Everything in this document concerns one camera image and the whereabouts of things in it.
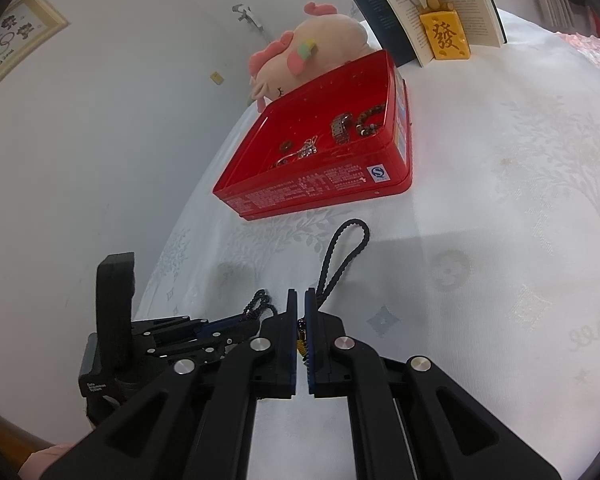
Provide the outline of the person's left hand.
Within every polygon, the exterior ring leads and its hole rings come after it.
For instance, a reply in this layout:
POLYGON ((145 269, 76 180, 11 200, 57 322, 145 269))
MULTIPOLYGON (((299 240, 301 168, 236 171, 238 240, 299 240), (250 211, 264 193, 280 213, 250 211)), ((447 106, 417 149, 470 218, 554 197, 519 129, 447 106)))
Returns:
POLYGON ((73 444, 58 444, 32 453, 18 471, 21 480, 40 480, 46 469, 73 448, 73 444))

